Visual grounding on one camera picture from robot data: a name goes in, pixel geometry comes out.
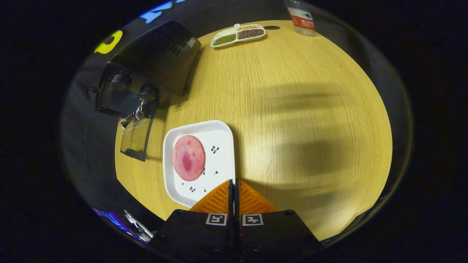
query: white plate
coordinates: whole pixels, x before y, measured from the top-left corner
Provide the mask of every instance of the white plate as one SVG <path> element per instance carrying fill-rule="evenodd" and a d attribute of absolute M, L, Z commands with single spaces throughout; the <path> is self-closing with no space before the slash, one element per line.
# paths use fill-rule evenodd
<path fill-rule="evenodd" d="M 261 29 L 263 30 L 263 34 L 262 35 L 259 35 L 259 36 L 256 36 L 256 37 L 248 37 L 248 38 L 244 38 L 244 39 L 239 39 L 239 36 L 238 36 L 238 33 L 241 32 L 241 28 L 242 27 L 246 27 L 246 26 L 257 26 L 257 28 L 254 28 L 254 29 Z M 220 38 L 220 37 L 224 37 L 224 36 L 227 36 L 227 35 L 232 35 L 232 34 L 235 34 L 235 40 L 231 41 L 231 42 L 227 42 L 227 43 L 224 43 L 224 44 L 221 44 L 221 45 L 213 45 L 214 42 L 216 41 L 216 39 Z M 235 24 L 233 28 L 231 29 L 227 29 L 227 30 L 223 30 L 221 32 L 219 32 L 218 34 L 216 34 L 214 37 L 213 37 L 213 40 L 211 40 L 211 47 L 225 47 L 225 46 L 229 46 L 229 45 L 232 45 L 236 42 L 239 42 L 239 41 L 252 41 L 252 40 L 256 40 L 256 39 L 259 39 L 259 38 L 262 38 L 266 35 L 266 31 L 265 29 L 263 28 L 263 26 L 259 25 L 259 24 L 249 24 L 249 25 L 243 25 L 241 26 L 240 24 Z"/>
<path fill-rule="evenodd" d="M 172 151 L 177 141 L 185 135 L 200 140 L 206 156 L 204 172 L 191 182 L 182 179 L 172 165 Z M 234 138 L 231 129 L 222 121 L 211 120 L 168 131 L 162 145 L 162 170 L 168 195 L 189 208 L 226 180 L 235 182 Z"/>

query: white square plate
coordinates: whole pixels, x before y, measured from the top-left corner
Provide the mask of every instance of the white square plate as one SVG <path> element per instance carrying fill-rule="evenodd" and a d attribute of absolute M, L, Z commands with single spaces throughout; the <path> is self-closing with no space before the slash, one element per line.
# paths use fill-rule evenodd
<path fill-rule="evenodd" d="M 177 141 L 185 135 L 200 140 L 206 157 L 204 172 L 191 182 L 182 179 L 172 165 L 172 151 Z M 211 120 L 168 131 L 162 145 L 162 169 L 168 195 L 189 208 L 226 180 L 232 179 L 235 183 L 234 138 L 231 129 L 222 121 Z"/>

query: pink round food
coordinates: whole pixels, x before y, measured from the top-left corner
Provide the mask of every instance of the pink round food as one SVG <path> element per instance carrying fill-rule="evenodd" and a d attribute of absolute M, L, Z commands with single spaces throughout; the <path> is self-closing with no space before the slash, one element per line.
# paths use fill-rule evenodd
<path fill-rule="evenodd" d="M 172 152 L 172 165 L 177 174 L 186 181 L 199 178 L 205 168 L 205 150 L 202 143 L 191 135 L 180 138 Z"/>

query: wooden table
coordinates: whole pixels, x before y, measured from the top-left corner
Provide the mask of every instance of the wooden table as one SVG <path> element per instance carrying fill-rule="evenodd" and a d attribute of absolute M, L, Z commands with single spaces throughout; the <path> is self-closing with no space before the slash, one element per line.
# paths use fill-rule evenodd
<path fill-rule="evenodd" d="M 326 239 L 371 208 L 385 185 L 387 112 L 364 71 L 328 39 L 300 35 L 291 21 L 252 23 L 281 29 L 221 49 L 210 47 L 219 31 L 199 38 L 190 93 L 158 109 L 145 162 L 120 153 L 116 127 L 117 178 L 164 220 L 188 209 L 165 191 L 162 142 L 172 128 L 218 119 L 234 134 L 237 178 Z"/>

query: red label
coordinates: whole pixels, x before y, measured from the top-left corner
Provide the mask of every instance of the red label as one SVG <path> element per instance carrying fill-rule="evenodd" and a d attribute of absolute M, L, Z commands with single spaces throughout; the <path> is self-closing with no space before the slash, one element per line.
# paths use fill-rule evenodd
<path fill-rule="evenodd" d="M 312 19 L 306 19 L 295 15 L 291 15 L 291 18 L 296 27 L 315 30 L 315 24 Z"/>

